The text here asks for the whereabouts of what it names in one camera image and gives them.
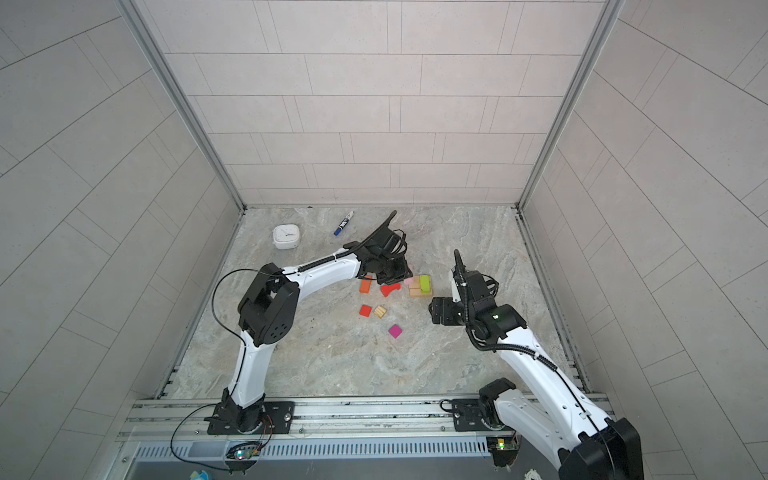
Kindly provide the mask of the lime green block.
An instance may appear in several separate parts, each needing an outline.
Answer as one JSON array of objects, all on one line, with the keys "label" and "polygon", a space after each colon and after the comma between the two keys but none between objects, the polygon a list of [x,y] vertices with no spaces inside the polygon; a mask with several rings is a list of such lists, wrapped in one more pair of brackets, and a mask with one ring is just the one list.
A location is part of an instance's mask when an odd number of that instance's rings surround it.
[{"label": "lime green block", "polygon": [[429,275],[421,275],[419,277],[419,291],[422,294],[429,294],[432,292],[431,278]]}]

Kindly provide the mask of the natural wood block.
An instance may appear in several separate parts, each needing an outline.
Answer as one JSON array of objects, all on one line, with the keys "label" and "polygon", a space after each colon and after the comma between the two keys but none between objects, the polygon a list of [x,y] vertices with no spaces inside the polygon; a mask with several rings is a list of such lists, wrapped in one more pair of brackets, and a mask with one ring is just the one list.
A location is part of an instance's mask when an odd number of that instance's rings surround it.
[{"label": "natural wood block", "polygon": [[419,285],[412,284],[411,287],[408,289],[409,296],[412,298],[424,298],[424,297],[432,297],[433,292],[431,290],[429,291],[423,291]]}]

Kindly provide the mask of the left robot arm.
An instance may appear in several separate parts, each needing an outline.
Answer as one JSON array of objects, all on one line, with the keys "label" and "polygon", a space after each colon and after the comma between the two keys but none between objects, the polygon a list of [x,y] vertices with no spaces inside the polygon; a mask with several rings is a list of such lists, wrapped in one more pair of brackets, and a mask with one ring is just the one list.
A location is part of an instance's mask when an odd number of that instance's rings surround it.
[{"label": "left robot arm", "polygon": [[268,425],[265,382],[275,346],[293,326],[299,303],[308,295],[337,282],[373,278],[395,285],[413,276],[405,255],[406,234],[385,220],[362,241],[305,265],[278,267],[273,263],[255,271],[237,313],[241,342],[233,378],[215,405],[207,432],[213,435],[262,433]]}]

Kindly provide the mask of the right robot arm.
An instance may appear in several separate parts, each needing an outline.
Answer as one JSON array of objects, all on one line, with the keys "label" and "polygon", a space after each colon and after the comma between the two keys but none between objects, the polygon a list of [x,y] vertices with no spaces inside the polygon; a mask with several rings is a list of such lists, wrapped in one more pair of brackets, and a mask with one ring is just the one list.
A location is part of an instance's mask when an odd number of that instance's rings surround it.
[{"label": "right robot arm", "polygon": [[452,294],[429,304],[437,325],[465,330],[472,346],[500,356],[538,403],[532,405],[506,378],[480,390],[479,408],[493,429],[521,434],[557,469],[562,479],[641,479],[641,439],[625,418],[613,420],[550,359],[523,317],[497,304],[498,282],[456,265]]}]

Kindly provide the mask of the red arch block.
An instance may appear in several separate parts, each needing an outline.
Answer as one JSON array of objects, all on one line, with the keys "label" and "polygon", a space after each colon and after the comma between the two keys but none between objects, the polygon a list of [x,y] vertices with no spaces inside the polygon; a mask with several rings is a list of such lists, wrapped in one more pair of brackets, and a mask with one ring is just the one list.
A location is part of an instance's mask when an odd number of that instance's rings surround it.
[{"label": "red arch block", "polygon": [[401,289],[401,284],[400,283],[394,283],[394,284],[391,284],[391,285],[384,284],[384,285],[380,286],[380,291],[381,291],[381,294],[382,294],[382,296],[384,298],[387,298],[390,294],[392,294],[393,292],[398,291],[400,289]]}]

